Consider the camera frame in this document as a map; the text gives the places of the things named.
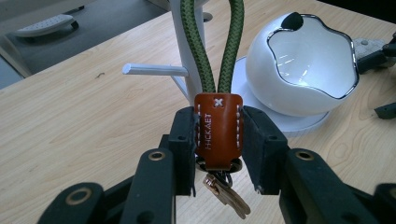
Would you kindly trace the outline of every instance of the brass key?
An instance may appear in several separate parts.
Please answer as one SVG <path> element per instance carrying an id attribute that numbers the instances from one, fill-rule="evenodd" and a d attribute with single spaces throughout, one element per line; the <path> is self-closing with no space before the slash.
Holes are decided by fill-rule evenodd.
<path id="1" fill-rule="evenodd" d="M 250 214 L 250 207 L 248 204 L 245 203 L 233 189 L 222 184 L 213 175 L 206 175 L 204 185 L 210 189 L 224 205 L 230 205 L 242 219 L 245 219 L 246 215 Z"/>

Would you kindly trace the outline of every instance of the brown leather tag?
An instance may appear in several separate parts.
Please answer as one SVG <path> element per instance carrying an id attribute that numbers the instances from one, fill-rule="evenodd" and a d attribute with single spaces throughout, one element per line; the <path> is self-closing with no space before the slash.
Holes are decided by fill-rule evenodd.
<path id="1" fill-rule="evenodd" d="M 231 169 L 231 161 L 241 156 L 243 139 L 242 97 L 230 93 L 200 93 L 194 110 L 200 116 L 196 154 L 210 170 Z"/>

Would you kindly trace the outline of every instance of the desk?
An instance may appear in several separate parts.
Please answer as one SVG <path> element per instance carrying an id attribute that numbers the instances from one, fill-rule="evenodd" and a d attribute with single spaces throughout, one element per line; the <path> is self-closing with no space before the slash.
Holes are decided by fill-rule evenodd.
<path id="1" fill-rule="evenodd" d="M 260 29 L 291 11 L 315 14 L 352 38 L 390 40 L 396 26 L 312 0 L 246 0 L 238 56 Z M 228 32 L 227 1 L 209 1 L 206 48 L 216 76 Z M 108 189 L 134 174 L 140 155 L 169 133 L 175 112 L 188 106 L 170 77 L 123 76 L 125 63 L 180 65 L 170 13 L 0 90 L 0 222 L 33 223 L 63 189 L 97 182 Z M 361 76 L 355 92 L 313 133 L 291 147 L 316 151 L 341 179 L 373 193 L 396 182 L 396 119 L 374 108 L 396 99 L 396 68 Z M 241 220 L 202 185 L 197 197 L 177 197 L 178 223 L 282 223 L 277 196 L 258 195 L 244 168 L 234 189 L 252 213 Z"/>

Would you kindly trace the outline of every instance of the round base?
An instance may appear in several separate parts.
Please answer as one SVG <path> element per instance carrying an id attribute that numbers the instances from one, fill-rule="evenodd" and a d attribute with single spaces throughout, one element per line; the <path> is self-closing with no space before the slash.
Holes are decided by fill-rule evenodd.
<path id="1" fill-rule="evenodd" d="M 238 59 L 233 70 L 233 93 L 239 94 L 244 100 L 244 105 L 258 108 L 265 112 L 279 130 L 287 137 L 303 135 L 318 128 L 330 112 L 310 117 L 293 117 L 283 115 L 263 105 L 250 90 L 246 78 L 246 57 Z"/>

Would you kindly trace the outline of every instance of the green braided cord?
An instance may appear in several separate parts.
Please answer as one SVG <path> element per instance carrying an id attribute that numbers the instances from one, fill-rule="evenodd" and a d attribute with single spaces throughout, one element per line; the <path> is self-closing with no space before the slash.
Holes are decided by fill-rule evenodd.
<path id="1" fill-rule="evenodd" d="M 207 58 L 204 44 L 199 35 L 195 22 L 194 0 L 182 0 L 180 3 L 181 21 L 184 33 L 189 43 L 192 56 L 198 68 L 198 73 L 202 83 L 203 92 L 216 92 L 215 80 L 213 79 L 212 68 Z"/>
<path id="2" fill-rule="evenodd" d="M 244 28 L 245 10 L 243 0 L 230 0 L 230 6 L 230 30 L 221 62 L 218 92 L 231 92 L 233 68 L 235 67 L 236 54 L 238 53 L 242 30 Z"/>
<path id="3" fill-rule="evenodd" d="M 226 47 L 221 61 L 218 92 L 231 92 L 233 68 L 235 66 L 236 54 L 238 53 L 244 27 L 245 11 L 243 0 L 229 1 L 231 6 L 231 22 Z M 207 58 L 205 47 L 195 22 L 194 0 L 181 0 L 180 13 L 184 33 L 198 68 L 203 92 L 216 92 L 210 62 Z"/>

